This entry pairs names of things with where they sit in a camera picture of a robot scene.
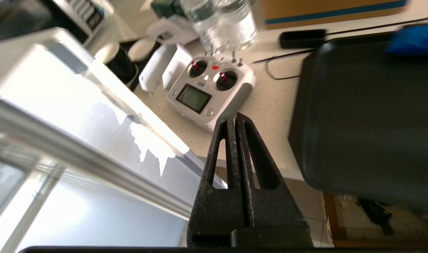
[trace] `countertop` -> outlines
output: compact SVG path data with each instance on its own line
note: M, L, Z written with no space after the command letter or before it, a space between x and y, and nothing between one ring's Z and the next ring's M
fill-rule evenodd
M406 10L397 15L273 30L265 29L259 8L258 1L253 5L253 13L258 27L256 42L251 47L236 53L239 58L243 58L246 64L249 64L257 76L256 87L243 104L240 112L253 120L281 174L286 178L302 180L302 175L287 139L299 78L273 80L265 72L265 63L251 64L251 62L271 56L279 56L280 54L301 51L281 49L278 45L278 36L281 32L307 29L327 29L328 32L338 32L421 19L428 17L428 0L412 0ZM329 36L328 39L397 29L399 29L399 26L385 27ZM198 41L186 45L186 48L193 56L203 52L203 48ZM269 63L269 69L275 77L296 76L299 74L302 60L306 56L307 54L302 54L273 60ZM199 128L172 110L167 105L167 92L163 90L162 85L158 87L152 96L140 88L135 90L135 94L190 147L192 152L201 159L206 158L212 133ZM219 149L217 165L223 167L226 165L224 146Z

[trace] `blue cloth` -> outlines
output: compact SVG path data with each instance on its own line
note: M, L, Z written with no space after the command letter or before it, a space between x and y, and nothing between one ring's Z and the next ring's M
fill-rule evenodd
M384 51L397 56L428 55L428 24L399 30Z

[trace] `black tray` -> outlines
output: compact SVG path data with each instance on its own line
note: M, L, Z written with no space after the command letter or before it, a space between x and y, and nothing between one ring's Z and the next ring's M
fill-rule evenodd
M391 36L308 56L288 139L309 185L428 210L428 57L389 56Z

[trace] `cardboard box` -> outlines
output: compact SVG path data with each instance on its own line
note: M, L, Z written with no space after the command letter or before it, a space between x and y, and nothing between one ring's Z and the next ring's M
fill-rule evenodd
M262 0L268 29L397 14L408 0Z

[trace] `plastic bottle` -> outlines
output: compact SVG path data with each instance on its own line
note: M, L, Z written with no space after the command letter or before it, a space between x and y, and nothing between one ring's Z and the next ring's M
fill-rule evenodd
M213 0L220 22L224 27L231 49L242 50L251 46L257 29L249 0Z
M228 37L211 0L181 0L180 3L206 51L225 51L229 45Z

